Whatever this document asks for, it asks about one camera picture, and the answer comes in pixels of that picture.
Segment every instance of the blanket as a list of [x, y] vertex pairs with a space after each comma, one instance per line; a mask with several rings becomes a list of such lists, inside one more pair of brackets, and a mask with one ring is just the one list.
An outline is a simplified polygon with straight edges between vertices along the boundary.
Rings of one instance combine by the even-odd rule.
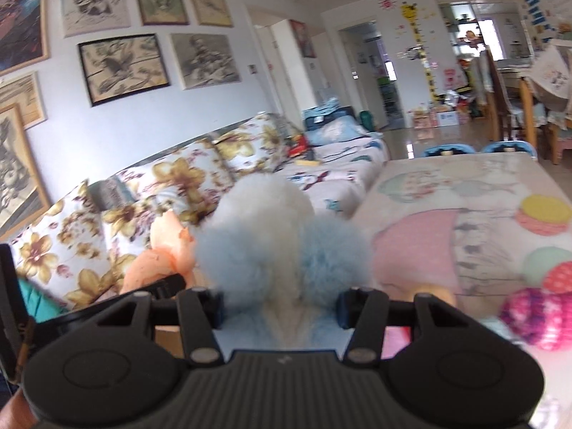
[[380, 134], [314, 148], [319, 166], [287, 162], [277, 173], [307, 192], [317, 213], [350, 217], [389, 159]]
[[571, 218], [529, 155], [491, 153], [391, 161], [354, 221], [374, 248], [378, 288], [401, 299], [417, 283], [445, 286], [478, 319], [572, 261]]

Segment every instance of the black mount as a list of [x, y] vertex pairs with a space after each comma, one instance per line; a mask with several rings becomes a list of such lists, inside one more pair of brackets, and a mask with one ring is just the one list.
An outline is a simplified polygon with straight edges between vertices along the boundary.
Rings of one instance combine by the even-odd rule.
[[[2, 246], [0, 263], [9, 286]], [[22, 384], [38, 427], [526, 428], [543, 393], [528, 354], [424, 294], [340, 295], [338, 323], [355, 328], [342, 361], [333, 351], [235, 351], [225, 363], [212, 331], [224, 326], [221, 296], [181, 291], [178, 280], [35, 325]], [[3, 366], [22, 361], [21, 350], [5, 353], [18, 329], [7, 320], [28, 323], [14, 305], [1, 310]], [[153, 342], [158, 325], [180, 326], [185, 359]], [[387, 326], [410, 327], [413, 341], [382, 360]]]

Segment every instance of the blue chair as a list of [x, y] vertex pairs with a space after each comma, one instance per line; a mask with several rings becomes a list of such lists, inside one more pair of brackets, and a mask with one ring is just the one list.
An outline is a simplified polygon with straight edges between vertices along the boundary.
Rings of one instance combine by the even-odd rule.
[[473, 147], [465, 145], [464, 143], [450, 143], [447, 145], [439, 145], [438, 147], [425, 149], [423, 156], [425, 158], [438, 157], [441, 156], [443, 152], [453, 152], [453, 155], [468, 155], [476, 153]]
[[506, 142], [495, 142], [484, 147], [481, 153], [501, 153], [501, 152], [526, 152], [532, 158], [538, 159], [536, 149], [524, 140], [507, 140]]

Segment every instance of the doorway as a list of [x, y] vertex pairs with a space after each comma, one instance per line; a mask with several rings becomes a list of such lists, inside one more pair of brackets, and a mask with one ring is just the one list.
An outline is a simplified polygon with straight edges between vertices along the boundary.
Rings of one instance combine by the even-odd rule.
[[405, 128], [395, 70], [375, 22], [339, 31], [362, 104], [383, 130]]
[[268, 14], [259, 9], [248, 8], [256, 38], [260, 44], [261, 55], [264, 57], [267, 73], [270, 74], [275, 100], [284, 117], [297, 127], [303, 127], [302, 115], [292, 90], [292, 83], [284, 68], [282, 57], [278, 52], [271, 25], [285, 18]]

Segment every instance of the sun wall sticker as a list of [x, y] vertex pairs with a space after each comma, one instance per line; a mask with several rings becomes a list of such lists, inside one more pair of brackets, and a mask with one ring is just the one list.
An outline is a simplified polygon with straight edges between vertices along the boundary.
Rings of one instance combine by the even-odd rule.
[[390, 9], [397, 8], [397, 1], [396, 0], [379, 0], [379, 7], [388, 11]]

